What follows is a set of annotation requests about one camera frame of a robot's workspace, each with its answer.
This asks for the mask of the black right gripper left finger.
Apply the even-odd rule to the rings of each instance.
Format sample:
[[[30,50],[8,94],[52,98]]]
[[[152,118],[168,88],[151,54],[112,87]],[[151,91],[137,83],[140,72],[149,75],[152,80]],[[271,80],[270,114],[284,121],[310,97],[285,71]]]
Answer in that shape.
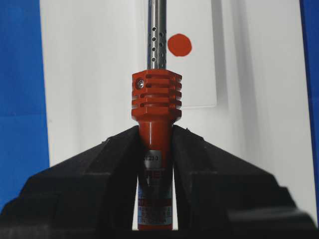
[[[3,239],[113,239],[132,230],[139,129],[31,176],[0,214]]]

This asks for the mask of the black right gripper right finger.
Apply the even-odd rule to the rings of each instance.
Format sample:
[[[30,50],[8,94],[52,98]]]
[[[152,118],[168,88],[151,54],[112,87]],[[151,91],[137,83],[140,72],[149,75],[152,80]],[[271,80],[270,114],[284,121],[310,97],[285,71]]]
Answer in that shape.
[[[275,177],[173,127],[172,153],[180,233],[188,239],[316,239],[311,217]]]

